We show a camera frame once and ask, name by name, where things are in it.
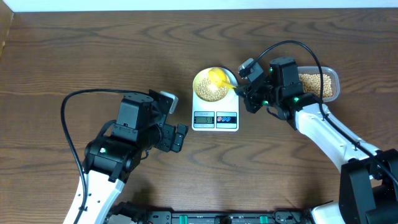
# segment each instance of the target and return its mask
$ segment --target yellow spoon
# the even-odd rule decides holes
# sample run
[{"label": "yellow spoon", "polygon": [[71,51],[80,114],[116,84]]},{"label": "yellow spoon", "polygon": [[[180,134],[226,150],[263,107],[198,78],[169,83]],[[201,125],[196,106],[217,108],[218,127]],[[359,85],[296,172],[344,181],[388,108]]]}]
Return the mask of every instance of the yellow spoon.
[{"label": "yellow spoon", "polygon": [[222,71],[222,69],[220,68],[212,68],[209,71],[208,77],[210,82],[216,85],[217,88],[221,88],[223,86],[229,88],[230,90],[233,90],[235,88],[235,86],[232,86],[231,84],[228,83],[229,81],[225,72]]}]

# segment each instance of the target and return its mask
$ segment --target plastic tray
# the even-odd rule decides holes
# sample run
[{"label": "plastic tray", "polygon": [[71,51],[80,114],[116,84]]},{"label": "plastic tray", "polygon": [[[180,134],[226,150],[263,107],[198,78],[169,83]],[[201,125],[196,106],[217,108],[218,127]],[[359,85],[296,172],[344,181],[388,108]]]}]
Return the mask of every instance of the plastic tray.
[{"label": "plastic tray", "polygon": [[[298,67],[298,72],[300,74],[319,74],[319,69],[317,66],[304,66],[304,67]],[[322,67],[322,72],[325,75],[328,75],[331,79],[331,93],[333,94],[332,97],[324,97],[323,101],[324,102],[331,102],[337,98],[337,96],[340,94],[340,82],[338,81],[338,75],[337,73],[328,67]]]}]

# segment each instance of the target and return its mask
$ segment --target beans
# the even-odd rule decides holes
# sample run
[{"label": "beans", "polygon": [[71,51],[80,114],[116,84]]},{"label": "beans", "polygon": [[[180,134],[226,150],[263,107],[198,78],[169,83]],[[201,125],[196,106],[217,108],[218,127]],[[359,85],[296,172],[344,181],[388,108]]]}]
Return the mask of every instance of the beans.
[{"label": "beans", "polygon": [[[301,82],[303,82],[305,93],[314,93],[319,96],[321,92],[321,80],[320,74],[299,74]],[[331,90],[331,78],[328,75],[323,74],[323,97],[332,97],[333,92]]]},{"label": "beans", "polygon": [[201,99],[212,102],[224,98],[228,93],[228,88],[224,86],[217,88],[217,86],[211,84],[208,78],[204,78],[197,86],[195,93],[197,93]]}]

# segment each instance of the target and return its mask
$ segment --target white scale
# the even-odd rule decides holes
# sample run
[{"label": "white scale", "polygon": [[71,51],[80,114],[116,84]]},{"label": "white scale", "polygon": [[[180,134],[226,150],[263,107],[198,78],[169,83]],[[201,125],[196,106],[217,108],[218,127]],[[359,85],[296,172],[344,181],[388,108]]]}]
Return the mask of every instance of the white scale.
[{"label": "white scale", "polygon": [[[206,68],[199,72],[193,80],[193,86],[207,77],[211,69]],[[238,81],[229,70],[220,69],[227,74],[231,85],[238,85]],[[233,90],[229,90],[221,100],[209,102],[201,99],[194,89],[192,129],[195,131],[237,131],[239,129],[239,96]]]}]

